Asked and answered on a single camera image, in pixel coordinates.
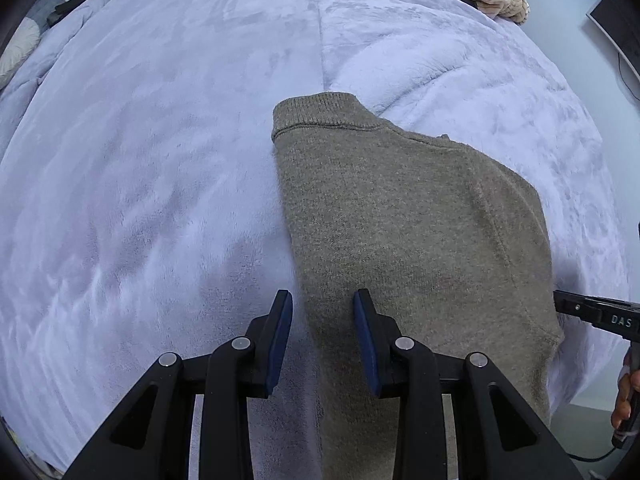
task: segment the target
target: bed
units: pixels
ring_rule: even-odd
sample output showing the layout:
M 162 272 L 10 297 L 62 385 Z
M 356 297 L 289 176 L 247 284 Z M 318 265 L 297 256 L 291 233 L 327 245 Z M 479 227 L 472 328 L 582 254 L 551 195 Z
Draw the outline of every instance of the bed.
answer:
M 295 304 L 271 113 L 324 90 L 519 173 L 555 286 L 628 299 L 600 135 L 513 23 L 459 0 L 88 0 L 0 94 L 0 413 L 42 459 L 65 469 L 163 351 L 211 352 L 279 288 Z M 620 344 L 561 323 L 552 411 Z M 317 376 L 296 311 L 249 406 L 257 478 L 321 477 Z

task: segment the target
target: human hand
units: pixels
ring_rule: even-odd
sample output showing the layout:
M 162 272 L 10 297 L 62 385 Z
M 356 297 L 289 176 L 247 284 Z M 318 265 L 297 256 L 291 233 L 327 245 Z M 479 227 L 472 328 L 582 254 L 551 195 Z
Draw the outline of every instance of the human hand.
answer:
M 618 398 L 616 399 L 616 407 L 611 414 L 611 425 L 616 430 L 623 420 L 627 420 L 631 416 L 631 404 L 628 401 L 629 391 L 633 388 L 636 392 L 640 392 L 640 370 L 631 374 L 628 373 L 628 366 L 631 360 L 631 350 L 626 353 L 624 365 L 627 367 L 627 373 L 618 381 Z

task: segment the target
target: ribbed cuff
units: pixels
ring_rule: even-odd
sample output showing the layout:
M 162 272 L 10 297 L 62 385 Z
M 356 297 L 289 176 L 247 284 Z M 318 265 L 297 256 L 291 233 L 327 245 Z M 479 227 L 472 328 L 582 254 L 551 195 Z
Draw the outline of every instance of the ribbed cuff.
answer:
M 355 96 L 341 92 L 285 99 L 273 110 L 273 132 L 293 126 L 344 126 L 356 129 L 379 128 L 385 121 L 369 112 Z

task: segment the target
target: wire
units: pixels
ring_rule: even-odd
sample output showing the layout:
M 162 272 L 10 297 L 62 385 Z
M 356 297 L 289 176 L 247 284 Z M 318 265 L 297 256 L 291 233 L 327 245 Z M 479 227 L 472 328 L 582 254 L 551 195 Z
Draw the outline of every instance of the wire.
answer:
M 636 94 L 634 94 L 632 89 L 629 88 L 629 85 L 626 84 L 625 78 L 622 75 L 622 69 L 620 68 L 620 53 L 618 53 L 618 72 L 620 73 L 620 79 L 622 79 L 622 82 L 625 84 L 626 89 L 629 90 L 629 92 L 631 92 L 631 95 L 636 99 L 636 101 L 640 101 L 640 97 L 636 96 Z
M 571 453 L 567 453 L 567 455 L 569 456 L 569 458 L 573 458 L 574 460 L 577 460 L 578 462 L 599 462 L 600 460 L 604 460 L 606 459 L 607 456 L 609 456 L 611 453 L 613 453 L 616 450 L 615 447 L 612 447 L 611 450 L 607 453 L 605 453 L 603 456 L 599 456 L 598 458 L 584 458 L 581 456 L 577 456 L 577 455 L 572 455 Z

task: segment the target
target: fluffy white cushion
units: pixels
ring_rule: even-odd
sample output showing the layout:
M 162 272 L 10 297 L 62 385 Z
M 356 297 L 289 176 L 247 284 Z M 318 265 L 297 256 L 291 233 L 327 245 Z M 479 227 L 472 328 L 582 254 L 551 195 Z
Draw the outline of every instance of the fluffy white cushion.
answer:
M 15 71 L 35 50 L 39 41 L 38 24 L 31 18 L 24 18 L 0 56 L 0 90 L 11 81 Z

